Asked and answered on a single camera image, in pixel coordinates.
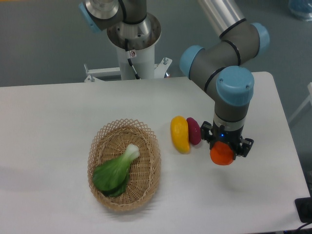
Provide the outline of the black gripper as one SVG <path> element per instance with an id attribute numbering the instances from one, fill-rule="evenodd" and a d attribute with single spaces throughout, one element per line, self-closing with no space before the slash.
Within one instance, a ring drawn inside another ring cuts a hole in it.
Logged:
<path id="1" fill-rule="evenodd" d="M 216 142 L 220 141 L 230 146 L 234 151 L 234 160 L 237 156 L 246 157 L 254 144 L 254 140 L 251 138 L 243 138 L 243 127 L 235 131 L 226 131 L 221 129 L 213 122 L 211 125 L 209 122 L 204 121 L 200 127 L 201 139 L 209 144 L 210 150 L 213 148 Z"/>

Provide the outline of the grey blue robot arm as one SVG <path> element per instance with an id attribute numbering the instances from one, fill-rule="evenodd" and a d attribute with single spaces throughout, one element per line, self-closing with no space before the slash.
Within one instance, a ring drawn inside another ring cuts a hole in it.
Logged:
<path id="1" fill-rule="evenodd" d="M 189 139 L 199 137 L 209 143 L 211 160 L 229 165 L 237 156 L 249 153 L 253 140 L 242 130 L 254 93 L 254 77 L 242 64 L 263 53 L 270 44 L 267 29 L 250 24 L 233 0 L 201 0 L 220 43 L 210 49 L 194 45 L 182 54 L 183 74 L 215 102 L 212 123 L 200 129 L 189 122 Z M 116 47 L 121 78 L 155 78 L 153 50 L 160 38 L 160 23 L 147 12 L 144 0 L 84 0 L 79 9 L 94 32 L 106 31 Z"/>

